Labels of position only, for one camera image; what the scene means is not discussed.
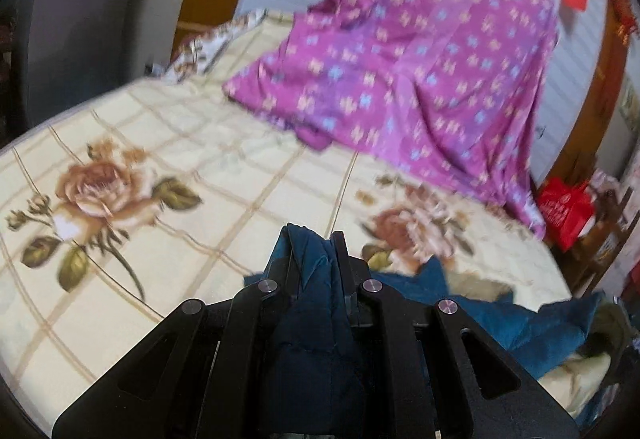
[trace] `metal screw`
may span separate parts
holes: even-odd
[[[182,302],[180,308],[185,314],[197,314],[202,309],[202,302],[200,300],[191,298],[190,300],[185,300],[184,302]]]
[[[271,278],[265,278],[258,282],[258,289],[263,293],[273,293],[278,288],[278,283]]]
[[[458,304],[453,300],[446,298],[438,302],[438,309],[440,309],[444,314],[453,314],[458,310]]]
[[[382,282],[376,280],[375,278],[366,279],[362,286],[365,291],[369,291],[370,293],[377,293],[382,289]]]

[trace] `blue garment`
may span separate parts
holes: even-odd
[[[270,264],[291,251],[300,267],[300,293],[268,345],[260,428],[357,437],[364,419],[364,363],[351,335],[335,250],[310,229],[289,224]],[[543,305],[535,313],[512,303],[450,295],[435,258],[413,278],[388,273],[372,277],[425,304],[453,299],[536,379],[584,343],[600,301],[595,294]]]
[[[276,326],[260,387],[260,430],[360,437],[366,393],[333,245],[287,225],[271,254],[293,252],[300,293]]]

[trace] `rose print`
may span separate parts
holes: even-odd
[[[122,239],[129,239],[142,226],[153,225],[164,208],[189,210],[202,201],[175,177],[158,180],[146,165],[142,148],[120,149],[106,139],[88,145],[87,155],[89,163],[71,165],[58,179],[55,206],[48,195],[38,193],[27,201],[28,214],[12,210],[6,218],[12,231],[37,222],[53,232],[34,238],[23,250],[21,262],[30,268],[41,267],[62,242],[72,243],[58,270],[58,283],[71,291],[89,269],[89,252],[97,248],[123,265],[144,301],[144,289],[118,249]]]
[[[473,255],[459,222],[464,220],[463,214],[450,213],[447,204],[426,185],[414,186],[386,175],[376,183],[380,188],[398,188],[402,200],[364,223],[377,239],[362,251],[372,269],[385,269],[393,263],[415,274],[433,255],[444,262],[452,260],[456,246]]]

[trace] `floral bedsheet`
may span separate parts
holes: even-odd
[[[457,292],[489,280],[534,310],[570,296],[519,223],[228,101],[222,83],[290,27],[269,12],[206,74],[138,80],[1,152],[0,374],[44,431],[182,300],[233,297],[287,222],[344,231],[375,269],[434,253]]]

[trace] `pink blanket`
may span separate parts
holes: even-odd
[[[299,138],[336,141],[505,206],[538,235],[529,153],[551,0],[324,0],[225,84]]]

